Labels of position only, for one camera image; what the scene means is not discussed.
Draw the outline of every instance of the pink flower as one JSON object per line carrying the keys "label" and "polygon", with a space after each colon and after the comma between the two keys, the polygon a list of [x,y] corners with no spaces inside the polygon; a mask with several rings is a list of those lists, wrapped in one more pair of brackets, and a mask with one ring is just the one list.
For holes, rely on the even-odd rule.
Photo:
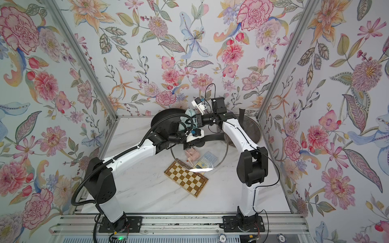
{"label": "pink flower", "polygon": [[27,55],[35,52],[39,44],[38,30],[31,17],[14,7],[1,8],[0,35],[14,51],[19,48]]}
{"label": "pink flower", "polygon": [[222,60],[225,64],[233,64],[243,57],[243,53],[242,46],[235,43],[227,46],[223,51]]}
{"label": "pink flower", "polygon": [[199,89],[203,92],[205,92],[205,89],[207,88],[208,85],[210,85],[213,81],[213,78],[211,78],[210,76],[208,76],[208,74],[200,74],[197,75],[195,74],[194,75],[195,77],[192,79],[192,86],[195,88],[195,89]]}
{"label": "pink flower", "polygon": [[332,161],[335,158],[335,161],[339,167],[341,167],[341,165],[343,165],[345,168],[347,168],[349,166],[348,164],[346,164],[346,162],[344,162],[342,160],[342,159],[347,159],[347,156],[346,155],[339,155],[339,153],[342,151],[341,146],[339,146],[335,150],[335,144],[331,143],[331,150],[329,150],[327,147],[325,149],[326,149],[327,153],[329,155],[331,155],[331,157],[329,158],[330,161]]}
{"label": "pink flower", "polygon": [[238,64],[230,64],[223,70],[223,77],[227,76],[233,78],[238,70]]}
{"label": "pink flower", "polygon": [[257,29],[263,25],[273,11],[269,0],[246,0],[240,6],[237,23],[242,23],[242,30]]}
{"label": "pink flower", "polygon": [[120,58],[119,65],[121,68],[123,68],[123,70],[127,69],[127,71],[132,72],[132,70],[135,69],[135,67],[132,64],[128,63],[126,60],[123,60],[122,58]]}
{"label": "pink flower", "polygon": [[168,69],[174,67],[175,60],[174,58],[168,58],[166,56],[162,57],[162,69]]}
{"label": "pink flower", "polygon": [[34,136],[31,136],[30,138],[30,142],[27,141],[27,138],[24,138],[23,139],[23,144],[24,144],[24,147],[21,146],[21,145],[16,145],[15,148],[17,150],[20,150],[20,151],[23,151],[23,152],[20,152],[18,154],[14,154],[14,159],[20,157],[20,156],[23,156],[22,158],[22,161],[24,161],[25,159],[27,159],[28,157],[28,154],[34,154],[34,151],[31,151],[31,149],[36,145],[36,144],[40,144],[42,143],[43,139],[38,139],[35,143],[34,143],[34,140],[35,140],[35,137]]}
{"label": "pink flower", "polygon": [[138,9],[138,6],[141,6],[143,2],[138,2],[138,0],[128,0],[128,2],[125,3],[125,5],[129,6],[128,9],[131,9],[132,7],[135,7]]}
{"label": "pink flower", "polygon": [[157,37],[164,37],[168,33],[168,26],[161,17],[150,19],[148,27]]}
{"label": "pink flower", "polygon": [[275,19],[264,23],[256,32],[256,45],[257,47],[266,45],[274,40],[280,31],[281,24]]}
{"label": "pink flower", "polygon": [[359,33],[358,35],[367,35],[365,37],[365,40],[369,39],[370,35],[372,35],[372,37],[376,37],[376,36],[382,36],[382,33],[381,32],[378,32],[377,30],[383,28],[386,26],[386,22],[382,23],[380,26],[377,27],[377,25],[380,23],[381,21],[381,18],[378,18],[373,26],[371,26],[371,21],[369,20],[367,22],[367,28],[365,26],[361,26],[359,28],[360,31],[362,31],[362,33]]}
{"label": "pink flower", "polygon": [[78,89],[78,97],[77,100],[85,105],[87,109],[91,107],[92,103],[92,88],[91,84],[87,80],[85,84],[80,84],[77,86]]}
{"label": "pink flower", "polygon": [[168,84],[175,83],[179,79],[179,77],[180,73],[174,68],[167,69],[162,74],[162,79],[165,80],[165,82]]}
{"label": "pink flower", "polygon": [[70,102],[69,102],[68,98],[66,98],[66,95],[65,95],[65,93],[63,91],[60,91],[60,94],[58,94],[55,97],[55,105],[57,106],[57,109],[59,111],[67,110],[70,107],[72,107],[70,105]]}
{"label": "pink flower", "polygon": [[269,75],[260,75],[259,73],[252,72],[248,77],[242,78],[243,90],[255,89],[262,83],[266,82]]}
{"label": "pink flower", "polygon": [[161,105],[170,105],[170,104],[173,104],[176,100],[176,96],[175,94],[172,94],[171,91],[163,91],[161,93],[159,93],[157,96],[156,96],[156,101],[161,104]]}
{"label": "pink flower", "polygon": [[74,37],[76,38],[78,44],[80,44],[80,45],[86,44],[86,42],[83,42],[85,40],[85,37],[82,36],[82,37],[78,38],[78,34],[77,33],[74,34]]}
{"label": "pink flower", "polygon": [[39,97],[46,101],[54,100],[58,92],[58,83],[54,75],[40,72],[35,76],[34,80],[35,90],[38,92]]}
{"label": "pink flower", "polygon": [[82,121],[82,117],[84,116],[84,113],[82,113],[81,111],[79,112],[70,112],[70,119],[72,120],[72,122],[74,122],[75,124],[77,124],[78,122],[81,122]]}
{"label": "pink flower", "polygon": [[188,69],[188,67],[185,67],[185,71],[180,69],[180,72],[182,72],[181,76],[185,76],[189,78],[189,75],[195,75],[195,72],[197,70],[192,71],[193,68]]}
{"label": "pink flower", "polygon": [[43,132],[42,137],[44,137],[42,143],[40,144],[40,150],[43,152],[47,151],[47,156],[54,156],[55,151],[60,151],[61,149],[66,148],[67,137],[64,130],[60,129],[60,126],[53,128],[47,128],[47,133]]}
{"label": "pink flower", "polygon": [[287,136],[284,140],[284,150],[285,154],[289,156],[289,158],[293,161],[296,161],[300,158],[300,145],[298,144],[298,141],[292,137]]}
{"label": "pink flower", "polygon": [[377,86],[382,76],[382,65],[377,60],[364,61],[355,66],[352,73],[352,87],[356,91],[369,91]]}
{"label": "pink flower", "polygon": [[339,128],[337,124],[337,118],[334,110],[330,110],[319,119],[319,124],[323,126],[327,131],[334,131]]}
{"label": "pink flower", "polygon": [[329,142],[327,132],[319,125],[311,126],[307,137],[309,144],[315,149],[323,149]]}
{"label": "pink flower", "polygon": [[351,196],[355,193],[355,187],[348,184],[350,182],[348,176],[342,178],[342,175],[342,168],[338,167],[338,170],[329,168],[328,174],[322,172],[321,180],[326,183],[324,197],[332,200],[334,206],[338,205],[339,201],[339,206],[346,210],[349,205],[355,206],[355,198]]}
{"label": "pink flower", "polygon": [[53,194],[47,188],[43,188],[40,193],[33,193],[23,211],[23,226],[27,229],[36,228],[49,215],[52,202]]}
{"label": "pink flower", "polygon": [[0,169],[0,193],[5,197],[8,193],[16,193],[26,180],[27,171],[23,162],[11,161]]}

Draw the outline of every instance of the painted flower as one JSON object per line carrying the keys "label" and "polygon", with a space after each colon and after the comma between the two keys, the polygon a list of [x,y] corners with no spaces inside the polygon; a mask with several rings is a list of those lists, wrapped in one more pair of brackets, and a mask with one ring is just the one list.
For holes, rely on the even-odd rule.
{"label": "painted flower", "polygon": [[223,82],[223,87],[224,87],[224,89],[226,89],[227,91],[231,91],[231,90],[236,89],[235,85],[234,85],[233,83],[231,83],[230,80],[228,80],[227,82]]}
{"label": "painted flower", "polygon": [[173,104],[175,100],[176,100],[175,94],[172,94],[171,91],[167,91],[167,90],[158,93],[158,95],[156,96],[157,103],[161,105]]}
{"label": "painted flower", "polygon": [[192,79],[192,86],[195,88],[195,89],[199,89],[203,92],[205,92],[205,89],[207,88],[208,85],[210,85],[212,83],[212,81],[214,80],[213,78],[211,78],[210,76],[208,76],[208,74],[200,74],[197,75],[195,74],[194,75],[195,77]]}
{"label": "painted flower", "polygon": [[347,156],[346,155],[339,155],[339,153],[343,150],[341,146],[339,146],[336,150],[335,150],[335,144],[334,143],[331,143],[331,149],[329,150],[327,147],[325,147],[327,153],[329,155],[331,155],[331,157],[329,158],[330,161],[332,161],[333,159],[335,159],[335,162],[338,164],[339,167],[344,166],[344,168],[347,168],[349,165],[344,162],[342,159],[347,159]]}
{"label": "painted flower", "polygon": [[148,27],[157,37],[164,37],[168,33],[168,26],[161,17],[150,19]]}
{"label": "painted flower", "polygon": [[77,86],[78,97],[77,100],[85,105],[87,109],[91,107],[92,104],[92,87],[89,81],[87,80],[85,84],[80,84]]}
{"label": "painted flower", "polygon": [[40,193],[33,193],[23,211],[23,226],[27,229],[36,228],[50,213],[53,194],[47,188]]}
{"label": "painted flower", "polygon": [[42,51],[49,55],[53,61],[58,62],[61,56],[61,45],[59,44],[53,31],[45,28],[40,30],[39,47]]}
{"label": "painted flower", "polygon": [[22,160],[21,161],[24,161],[25,159],[27,159],[28,155],[29,154],[34,154],[34,151],[31,151],[31,149],[36,145],[36,144],[40,144],[42,143],[43,139],[38,139],[36,142],[34,142],[35,140],[35,136],[31,136],[30,138],[30,142],[27,141],[27,138],[24,138],[23,139],[23,144],[24,144],[24,147],[22,145],[19,145],[17,144],[15,146],[15,148],[17,150],[20,150],[22,152],[18,153],[18,154],[14,154],[14,159],[20,157],[20,156],[23,156],[22,157]]}
{"label": "painted flower", "polygon": [[168,84],[174,84],[179,78],[180,73],[174,68],[167,69],[162,74],[162,79]]}
{"label": "painted flower", "polygon": [[131,71],[131,72],[133,69],[135,69],[135,67],[132,64],[128,63],[126,60],[123,60],[122,58],[120,58],[119,66],[123,68],[123,70],[127,69],[127,71]]}
{"label": "painted flower", "polygon": [[141,6],[144,2],[138,2],[138,0],[128,0],[128,2],[125,3],[126,6],[129,6],[128,9],[131,9],[132,7],[135,7],[138,9],[138,6]]}
{"label": "painted flower", "polygon": [[382,65],[377,60],[364,61],[355,66],[352,73],[352,87],[356,91],[369,91],[375,86],[381,79]]}
{"label": "painted flower", "polygon": [[335,45],[334,27],[346,22],[343,18],[343,11],[350,3],[349,0],[322,0],[321,9],[315,13],[315,18],[308,26],[308,29],[315,30],[311,44],[323,36]]}
{"label": "painted flower", "polygon": [[319,119],[319,124],[327,131],[334,131],[339,128],[334,110],[330,110]]}
{"label": "painted flower", "polygon": [[174,58],[168,58],[166,56],[163,56],[162,57],[162,69],[168,69],[168,68],[172,68],[174,67],[175,65],[175,60]]}
{"label": "painted flower", "polygon": [[260,108],[262,105],[263,97],[258,96],[255,98],[255,100],[252,101],[253,105],[249,106],[250,108]]}
{"label": "painted flower", "polygon": [[292,117],[285,123],[285,133],[288,136],[295,137],[298,129],[300,128],[300,122],[296,121]]}
{"label": "painted flower", "polygon": [[371,26],[371,21],[367,21],[367,28],[365,26],[361,26],[359,28],[360,31],[362,31],[362,33],[359,33],[358,35],[367,35],[365,37],[365,40],[369,39],[370,35],[372,37],[376,37],[376,36],[382,36],[382,33],[381,32],[378,32],[377,30],[383,28],[386,26],[386,22],[383,22],[380,26],[377,26],[381,21],[381,18],[378,18],[373,26]]}
{"label": "painted flower", "polygon": [[40,144],[40,150],[47,151],[47,156],[54,156],[56,150],[60,151],[66,148],[68,138],[65,135],[66,132],[60,129],[60,126],[55,126],[54,129],[47,128],[47,133],[42,133],[44,139]]}
{"label": "painted flower", "polygon": [[298,141],[292,137],[287,136],[284,140],[284,150],[285,154],[293,161],[296,161],[300,158],[300,145]]}
{"label": "painted flower", "polygon": [[237,63],[243,57],[243,53],[244,51],[242,50],[242,46],[234,43],[227,46],[227,48],[223,51],[222,61],[225,64]]}
{"label": "painted flower", "polygon": [[290,159],[286,159],[284,163],[284,170],[286,172],[286,176],[293,179],[298,180],[300,171],[298,169],[298,166],[291,161]]}
{"label": "painted flower", "polygon": [[8,193],[16,193],[26,180],[27,171],[22,162],[11,161],[0,169],[0,193],[5,197]]}
{"label": "painted flower", "polygon": [[74,112],[74,111],[70,112],[70,119],[75,124],[77,124],[78,122],[81,122],[83,116],[84,116],[84,113],[81,112],[81,111],[79,111],[79,112]]}
{"label": "painted flower", "polygon": [[158,86],[154,82],[146,84],[144,89],[145,94],[150,97],[155,97],[159,93]]}
{"label": "painted flower", "polygon": [[38,30],[31,17],[14,7],[2,7],[0,34],[5,42],[16,51],[19,48],[27,55],[35,52],[39,44]]}
{"label": "painted flower", "polygon": [[85,145],[87,147],[90,146],[103,146],[103,144],[100,142],[100,140],[104,137],[104,131],[102,131],[99,135],[94,130],[91,130],[91,137],[90,138],[84,138],[81,141],[82,145]]}
{"label": "painted flower", "polygon": [[227,76],[233,78],[238,70],[238,64],[230,64],[223,70],[223,77]]}
{"label": "painted flower", "polygon": [[3,214],[0,216],[0,242],[13,243],[20,235],[23,218],[21,212]]}
{"label": "painted flower", "polygon": [[257,29],[263,25],[273,11],[269,0],[246,0],[240,6],[237,23],[242,23],[242,30]]}
{"label": "painted flower", "polygon": [[275,19],[267,21],[263,24],[256,32],[256,45],[257,47],[266,45],[267,43],[274,40],[280,31],[281,24]]}
{"label": "painted flower", "polygon": [[243,90],[255,89],[262,83],[266,82],[269,75],[260,75],[259,73],[252,72],[248,77],[242,78]]}
{"label": "painted flower", "polygon": [[338,170],[329,168],[328,174],[322,172],[321,180],[326,183],[324,197],[332,200],[334,206],[337,206],[339,201],[339,206],[346,210],[349,205],[355,206],[355,198],[351,195],[355,193],[355,187],[348,184],[350,182],[348,176],[342,178],[342,175],[342,168],[338,167]]}
{"label": "painted flower", "polygon": [[57,79],[53,74],[39,72],[34,78],[34,88],[39,97],[46,101],[54,100],[58,92]]}
{"label": "painted flower", "polygon": [[64,206],[72,194],[70,180],[66,177],[62,177],[55,185],[54,189],[54,203],[58,207]]}
{"label": "painted flower", "polygon": [[315,149],[323,149],[327,146],[328,133],[319,125],[311,126],[308,129],[308,142]]}
{"label": "painted flower", "polygon": [[80,23],[87,22],[90,26],[95,28],[96,33],[99,33],[100,22],[113,23],[116,22],[114,18],[105,10],[109,4],[101,0],[68,0],[72,6],[70,11],[74,13],[74,23],[79,25]]}

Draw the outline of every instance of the wallpaper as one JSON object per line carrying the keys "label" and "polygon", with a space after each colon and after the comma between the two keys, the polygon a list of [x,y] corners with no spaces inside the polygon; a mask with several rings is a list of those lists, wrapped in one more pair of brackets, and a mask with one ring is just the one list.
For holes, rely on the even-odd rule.
{"label": "wallpaper", "polygon": [[223,96],[254,115],[303,0],[57,1],[119,115]]}
{"label": "wallpaper", "polygon": [[260,124],[317,243],[389,242],[385,0],[321,0]]}
{"label": "wallpaper", "polygon": [[40,1],[0,1],[0,242],[46,242],[112,118]]}

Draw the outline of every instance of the pink peony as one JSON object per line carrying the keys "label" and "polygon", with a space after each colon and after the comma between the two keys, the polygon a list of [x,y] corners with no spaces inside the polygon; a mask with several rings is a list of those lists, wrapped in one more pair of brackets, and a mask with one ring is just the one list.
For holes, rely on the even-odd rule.
{"label": "pink peony", "polygon": [[350,178],[343,177],[342,168],[338,167],[338,170],[334,168],[328,169],[328,174],[323,171],[321,180],[326,183],[324,186],[325,194],[324,197],[328,200],[332,200],[334,206],[338,205],[342,209],[347,209],[349,205],[355,206],[355,198],[351,194],[355,193],[355,187],[349,185]]}
{"label": "pink peony", "polygon": [[210,76],[208,76],[208,74],[200,74],[197,75],[195,74],[194,75],[195,77],[192,79],[192,86],[195,88],[195,89],[199,89],[203,92],[205,92],[205,89],[207,88],[208,85],[210,85],[213,81],[213,78],[211,78]]}
{"label": "pink peony", "polygon": [[170,104],[173,104],[176,100],[176,96],[175,94],[172,94],[171,91],[163,91],[161,93],[159,93],[157,96],[156,96],[156,101],[161,104],[161,105],[170,105]]}
{"label": "pink peony", "polygon": [[0,35],[13,50],[19,48],[27,55],[35,52],[39,44],[39,33],[31,17],[14,7],[1,8]]}
{"label": "pink peony", "polygon": [[0,169],[0,193],[5,197],[8,193],[16,193],[26,180],[27,171],[20,162],[11,161]]}
{"label": "pink peony", "polygon": [[170,68],[163,72],[162,79],[165,80],[168,84],[175,83],[180,78],[180,73],[174,69]]}
{"label": "pink peony", "polygon": [[60,126],[53,128],[47,128],[47,133],[43,132],[42,136],[44,137],[43,142],[40,144],[40,150],[43,152],[47,151],[47,156],[54,156],[55,151],[60,151],[61,149],[66,148],[67,137],[64,130],[60,129]]}
{"label": "pink peony", "polygon": [[225,64],[237,63],[243,57],[242,46],[232,44],[223,51],[222,60]]}
{"label": "pink peony", "polygon": [[257,29],[263,25],[273,11],[269,0],[246,0],[240,6],[237,23],[242,23],[242,30]]}
{"label": "pink peony", "polygon": [[289,158],[293,161],[296,161],[300,158],[300,145],[298,144],[298,141],[292,137],[287,136],[284,140],[284,150],[285,154],[289,156]]}
{"label": "pink peony", "polygon": [[230,64],[223,70],[223,77],[227,76],[233,78],[238,70],[238,64]]}
{"label": "pink peony", "polygon": [[80,84],[77,86],[78,97],[77,100],[85,105],[87,109],[91,107],[92,104],[92,87],[89,81],[87,80],[85,84]]}
{"label": "pink peony", "polygon": [[54,75],[40,72],[35,76],[34,80],[35,90],[38,92],[39,97],[46,101],[54,100],[58,92],[58,83]]}
{"label": "pink peony", "polygon": [[40,193],[33,193],[23,211],[23,226],[27,229],[36,228],[50,213],[53,194],[43,188]]}
{"label": "pink peony", "polygon": [[319,125],[311,126],[308,129],[308,142],[315,149],[323,149],[327,146],[328,134],[327,132]]}
{"label": "pink peony", "polygon": [[330,110],[319,119],[319,124],[323,126],[323,128],[327,131],[334,131],[339,128],[337,124],[337,118],[334,110]]}
{"label": "pink peony", "polygon": [[168,58],[166,56],[162,57],[162,69],[172,68],[175,65],[174,58]]}

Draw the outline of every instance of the chessboard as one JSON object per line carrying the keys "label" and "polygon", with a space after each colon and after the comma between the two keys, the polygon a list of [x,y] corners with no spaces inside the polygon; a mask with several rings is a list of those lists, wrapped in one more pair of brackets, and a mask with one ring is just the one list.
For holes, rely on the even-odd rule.
{"label": "chessboard", "polygon": [[198,197],[208,181],[202,174],[185,169],[178,161],[174,161],[165,170],[165,175],[195,197]]}

